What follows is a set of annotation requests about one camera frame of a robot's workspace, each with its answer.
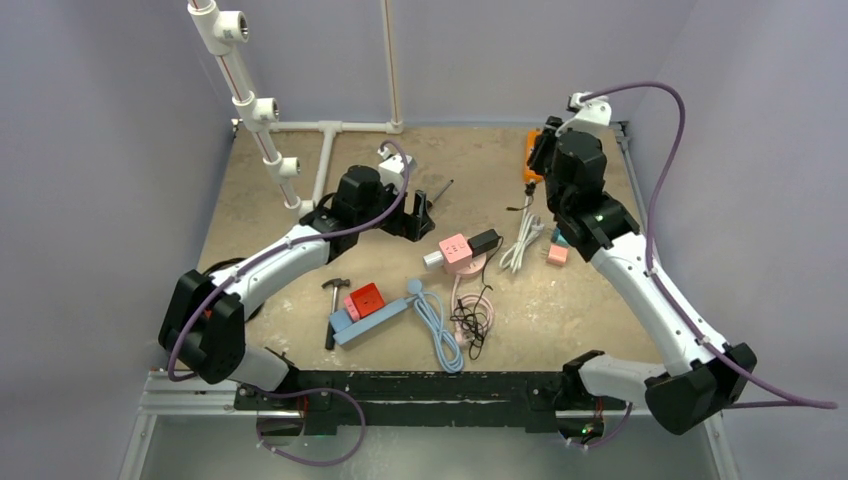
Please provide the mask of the pink cube power socket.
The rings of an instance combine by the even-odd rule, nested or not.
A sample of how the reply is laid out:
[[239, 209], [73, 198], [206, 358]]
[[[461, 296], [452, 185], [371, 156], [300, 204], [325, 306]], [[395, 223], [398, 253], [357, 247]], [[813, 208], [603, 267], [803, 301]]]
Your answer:
[[486, 255], [474, 256], [468, 239], [463, 234], [456, 234], [438, 243], [442, 256], [442, 269], [460, 278], [472, 278], [483, 270]]

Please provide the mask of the teal USB charger plug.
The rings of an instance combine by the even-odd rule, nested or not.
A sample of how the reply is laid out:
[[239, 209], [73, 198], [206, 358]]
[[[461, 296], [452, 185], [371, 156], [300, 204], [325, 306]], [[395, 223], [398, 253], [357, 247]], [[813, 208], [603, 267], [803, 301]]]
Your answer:
[[568, 248], [569, 243], [562, 235], [561, 231], [556, 228], [551, 234], [551, 243], [559, 247]]

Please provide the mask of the black power adapter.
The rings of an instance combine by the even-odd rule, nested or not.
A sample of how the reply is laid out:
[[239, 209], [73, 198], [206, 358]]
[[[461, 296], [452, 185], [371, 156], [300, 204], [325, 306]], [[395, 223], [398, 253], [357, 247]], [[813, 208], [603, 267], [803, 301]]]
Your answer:
[[467, 244], [471, 250], [471, 256], [475, 258], [495, 249], [500, 241], [501, 236], [498, 232], [495, 229], [488, 229], [470, 237]]

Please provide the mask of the salmon pink USB charger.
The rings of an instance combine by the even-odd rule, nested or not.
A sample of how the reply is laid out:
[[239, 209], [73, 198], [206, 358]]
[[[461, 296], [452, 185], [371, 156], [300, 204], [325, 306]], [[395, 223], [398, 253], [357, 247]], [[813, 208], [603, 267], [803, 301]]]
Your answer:
[[552, 243], [549, 246], [546, 255], [546, 263], [557, 267], [562, 267], [566, 264], [568, 255], [568, 247]]

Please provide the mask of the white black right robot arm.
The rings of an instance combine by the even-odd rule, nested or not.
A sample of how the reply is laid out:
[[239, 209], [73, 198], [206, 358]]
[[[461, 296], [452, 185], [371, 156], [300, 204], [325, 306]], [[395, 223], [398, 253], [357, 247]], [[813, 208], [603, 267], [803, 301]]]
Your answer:
[[646, 364], [591, 351], [568, 363], [564, 399], [576, 407], [598, 396], [644, 405], [675, 435], [732, 406], [757, 356], [746, 343], [730, 344], [689, 303], [667, 299], [673, 284], [659, 264], [647, 263], [637, 221], [604, 190], [601, 140], [551, 116], [527, 166], [543, 177], [548, 209], [568, 245], [625, 300], [662, 358]]

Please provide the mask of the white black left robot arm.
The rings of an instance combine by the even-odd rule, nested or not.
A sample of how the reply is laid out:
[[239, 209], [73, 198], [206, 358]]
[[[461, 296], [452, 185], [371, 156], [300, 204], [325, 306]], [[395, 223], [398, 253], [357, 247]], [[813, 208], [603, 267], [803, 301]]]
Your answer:
[[158, 334], [168, 365], [182, 362], [191, 375], [209, 384], [233, 380], [253, 385], [275, 409], [292, 405], [298, 382], [287, 375], [289, 362], [248, 346], [247, 317], [294, 280], [353, 248], [364, 231], [380, 229], [420, 240], [430, 230], [423, 215], [425, 194], [416, 194], [415, 212], [404, 210], [415, 168], [406, 155], [375, 168], [355, 165], [341, 177], [336, 192], [272, 245], [212, 274], [183, 274]]

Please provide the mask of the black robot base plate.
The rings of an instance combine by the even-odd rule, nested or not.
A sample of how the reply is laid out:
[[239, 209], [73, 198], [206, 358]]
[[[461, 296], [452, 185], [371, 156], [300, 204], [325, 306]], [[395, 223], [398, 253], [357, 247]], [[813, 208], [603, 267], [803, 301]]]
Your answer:
[[307, 435], [341, 427], [511, 427], [555, 433], [568, 411], [618, 413], [622, 400], [595, 399], [563, 371], [462, 372], [300, 370], [272, 394], [240, 384], [234, 407], [261, 416], [291, 412]]

